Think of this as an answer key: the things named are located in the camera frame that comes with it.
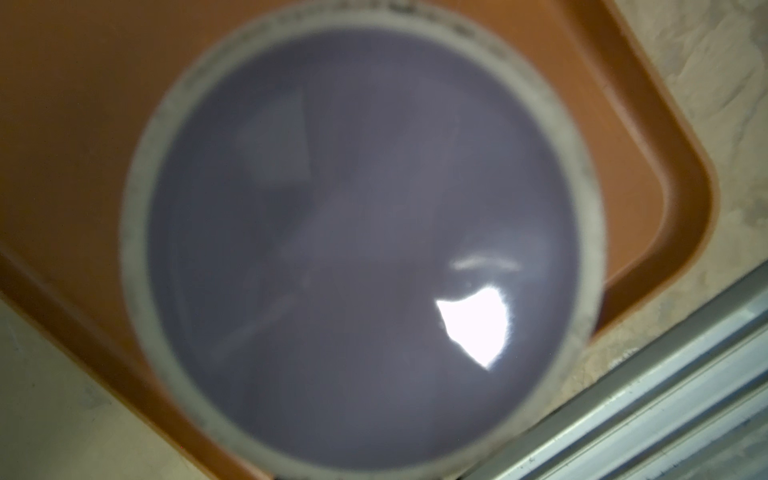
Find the brown plastic tray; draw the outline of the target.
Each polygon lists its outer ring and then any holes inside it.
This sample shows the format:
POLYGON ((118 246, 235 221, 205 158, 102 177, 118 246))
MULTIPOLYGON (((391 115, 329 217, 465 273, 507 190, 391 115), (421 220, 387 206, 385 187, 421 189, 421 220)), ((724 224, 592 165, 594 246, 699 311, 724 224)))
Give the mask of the brown plastic tray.
MULTIPOLYGON (((181 72, 274 1, 1 5, 1 294, 205 473, 259 473, 162 392, 129 326, 118 210, 151 112, 181 72)), ((603 333, 681 275, 715 223, 700 143, 613 1, 449 1, 515 46, 567 104, 608 231, 603 333)))

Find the purple mug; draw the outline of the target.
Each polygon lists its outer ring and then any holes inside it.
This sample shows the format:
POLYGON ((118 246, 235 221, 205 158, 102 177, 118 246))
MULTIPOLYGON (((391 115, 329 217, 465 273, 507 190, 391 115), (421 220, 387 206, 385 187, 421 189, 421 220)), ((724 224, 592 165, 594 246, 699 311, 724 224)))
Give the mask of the purple mug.
POLYGON ((161 385, 281 479, 437 479, 535 425, 596 326, 594 162, 549 82, 429 1, 234 30, 148 122, 120 214, 161 385))

